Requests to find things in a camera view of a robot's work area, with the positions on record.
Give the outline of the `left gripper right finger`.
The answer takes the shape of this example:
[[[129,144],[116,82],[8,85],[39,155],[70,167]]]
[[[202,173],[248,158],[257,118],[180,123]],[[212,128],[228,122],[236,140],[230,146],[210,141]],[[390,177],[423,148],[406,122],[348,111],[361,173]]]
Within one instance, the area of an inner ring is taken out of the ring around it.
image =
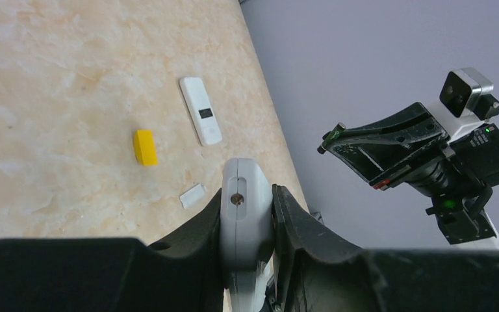
[[[499,311],[499,251],[365,249],[272,196],[280,311]]]

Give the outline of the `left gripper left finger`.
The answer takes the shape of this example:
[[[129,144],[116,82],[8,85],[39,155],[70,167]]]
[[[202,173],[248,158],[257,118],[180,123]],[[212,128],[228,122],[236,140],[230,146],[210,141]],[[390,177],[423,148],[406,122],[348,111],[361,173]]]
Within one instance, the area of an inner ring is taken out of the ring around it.
[[[0,311],[221,311],[220,202],[152,244],[0,239]]]

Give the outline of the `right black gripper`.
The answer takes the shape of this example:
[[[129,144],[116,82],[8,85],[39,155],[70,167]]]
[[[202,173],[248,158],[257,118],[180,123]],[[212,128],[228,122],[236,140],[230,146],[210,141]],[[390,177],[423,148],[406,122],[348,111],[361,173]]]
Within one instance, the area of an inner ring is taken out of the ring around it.
[[[415,102],[378,122],[346,130],[331,153],[376,190],[407,183],[429,198],[458,190],[464,175],[440,147],[448,135],[423,104]]]

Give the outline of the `green orange battery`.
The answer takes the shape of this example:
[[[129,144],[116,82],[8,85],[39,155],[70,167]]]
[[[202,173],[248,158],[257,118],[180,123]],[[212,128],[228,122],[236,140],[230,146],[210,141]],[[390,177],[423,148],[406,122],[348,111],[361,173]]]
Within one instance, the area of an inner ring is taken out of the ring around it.
[[[317,147],[317,152],[319,154],[324,154],[327,149],[336,141],[341,134],[346,130],[346,126],[339,122],[331,131],[327,132],[322,137],[322,143]]]

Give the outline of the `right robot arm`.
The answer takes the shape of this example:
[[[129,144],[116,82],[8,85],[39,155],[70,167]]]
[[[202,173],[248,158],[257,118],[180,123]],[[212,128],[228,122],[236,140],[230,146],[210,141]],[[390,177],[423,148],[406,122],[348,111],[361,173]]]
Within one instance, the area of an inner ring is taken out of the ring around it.
[[[432,109],[414,103],[380,121],[336,125],[319,153],[331,153],[373,189],[408,184],[431,200],[445,239],[464,250],[499,250],[486,205],[499,185],[499,128],[478,122],[451,135]]]

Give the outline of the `white remote with buttons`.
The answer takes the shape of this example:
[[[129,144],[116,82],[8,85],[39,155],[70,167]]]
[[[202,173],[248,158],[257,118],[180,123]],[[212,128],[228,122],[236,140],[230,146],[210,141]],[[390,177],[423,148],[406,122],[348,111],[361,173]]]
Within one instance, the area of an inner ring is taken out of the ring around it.
[[[272,276],[272,186],[253,159],[229,159],[223,170],[220,258],[232,311],[260,311]]]

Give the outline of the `white remote control back up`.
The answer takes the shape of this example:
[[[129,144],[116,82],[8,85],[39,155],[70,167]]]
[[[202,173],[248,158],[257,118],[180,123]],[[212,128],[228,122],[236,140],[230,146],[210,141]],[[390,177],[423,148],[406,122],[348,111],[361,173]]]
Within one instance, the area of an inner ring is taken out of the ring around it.
[[[183,77],[179,86],[201,145],[220,143],[223,140],[222,133],[203,80],[199,77]]]

